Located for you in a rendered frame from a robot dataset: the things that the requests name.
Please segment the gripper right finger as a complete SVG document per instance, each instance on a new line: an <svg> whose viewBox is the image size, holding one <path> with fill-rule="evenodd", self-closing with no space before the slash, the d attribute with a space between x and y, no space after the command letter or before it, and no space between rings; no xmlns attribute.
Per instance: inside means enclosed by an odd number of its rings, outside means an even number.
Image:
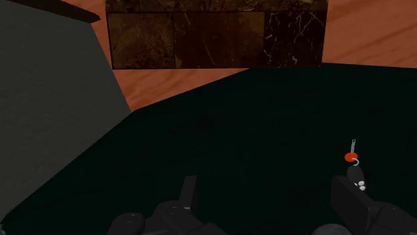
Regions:
<svg viewBox="0 0 417 235"><path fill-rule="evenodd" d="M344 225L325 224L311 235L417 235L417 218L372 200L345 176L333 177L330 205Z"/></svg>

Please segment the dark green table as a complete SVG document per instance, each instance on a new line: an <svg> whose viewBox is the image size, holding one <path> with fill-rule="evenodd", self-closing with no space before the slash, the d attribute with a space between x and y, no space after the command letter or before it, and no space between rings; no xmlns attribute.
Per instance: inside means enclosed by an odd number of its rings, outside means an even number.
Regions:
<svg viewBox="0 0 417 235"><path fill-rule="evenodd" d="M417 217L417 69L249 69L132 112L3 220L6 235L106 235L198 176L229 235L337 223L331 179L358 154L368 194Z"/></svg>

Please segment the grey furniture block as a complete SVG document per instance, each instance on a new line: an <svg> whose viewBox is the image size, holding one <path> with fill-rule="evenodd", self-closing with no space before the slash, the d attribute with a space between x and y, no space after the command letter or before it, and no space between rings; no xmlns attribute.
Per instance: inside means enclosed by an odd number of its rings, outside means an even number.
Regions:
<svg viewBox="0 0 417 235"><path fill-rule="evenodd" d="M63 0L0 0L0 221L130 114L99 20Z"/></svg>

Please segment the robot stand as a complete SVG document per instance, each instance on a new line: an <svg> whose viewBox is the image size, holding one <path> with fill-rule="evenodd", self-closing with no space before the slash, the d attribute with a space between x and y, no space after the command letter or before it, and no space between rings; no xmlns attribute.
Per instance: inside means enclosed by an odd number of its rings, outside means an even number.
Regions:
<svg viewBox="0 0 417 235"><path fill-rule="evenodd" d="M317 67L328 0L106 0L114 69Z"/></svg>

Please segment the black key fob orange tag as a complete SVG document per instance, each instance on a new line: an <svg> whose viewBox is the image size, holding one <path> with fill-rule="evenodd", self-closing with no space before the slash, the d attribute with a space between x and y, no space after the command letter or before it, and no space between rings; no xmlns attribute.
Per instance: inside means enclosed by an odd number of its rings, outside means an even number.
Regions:
<svg viewBox="0 0 417 235"><path fill-rule="evenodd" d="M345 161L352 163L352 165L347 168L346 176L354 186L364 192L367 186L363 170L360 168L358 154L355 152L355 146L356 139L354 138L351 142L350 151L344 156Z"/></svg>

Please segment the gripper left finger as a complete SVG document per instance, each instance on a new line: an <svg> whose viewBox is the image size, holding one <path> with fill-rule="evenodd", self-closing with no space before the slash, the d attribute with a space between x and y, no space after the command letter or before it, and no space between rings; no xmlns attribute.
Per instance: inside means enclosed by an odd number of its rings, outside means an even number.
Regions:
<svg viewBox="0 0 417 235"><path fill-rule="evenodd" d="M179 198L160 203L149 218L138 212L117 216L107 235L228 235L196 218L197 182L196 176L187 176Z"/></svg>

